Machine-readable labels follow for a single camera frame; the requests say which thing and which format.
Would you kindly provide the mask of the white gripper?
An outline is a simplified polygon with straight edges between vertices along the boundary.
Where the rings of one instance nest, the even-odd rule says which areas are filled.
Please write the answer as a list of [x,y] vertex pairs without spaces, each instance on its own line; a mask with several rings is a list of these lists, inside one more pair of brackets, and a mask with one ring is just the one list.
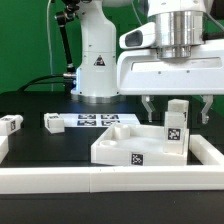
[[[117,63],[117,86],[123,95],[202,95],[201,119],[207,124],[212,95],[224,94],[224,40],[194,46],[189,58],[158,59],[154,49],[125,51]],[[141,101],[151,122],[151,98]]]

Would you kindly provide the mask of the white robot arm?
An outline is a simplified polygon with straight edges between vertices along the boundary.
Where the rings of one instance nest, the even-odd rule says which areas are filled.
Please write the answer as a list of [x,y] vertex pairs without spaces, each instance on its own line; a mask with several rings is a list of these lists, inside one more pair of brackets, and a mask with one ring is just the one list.
[[147,111],[155,95],[200,95],[202,121],[215,95],[224,95],[224,37],[204,32],[214,0],[140,0],[148,22],[121,37],[104,7],[133,0],[81,0],[82,63],[73,96],[109,103],[140,95]]

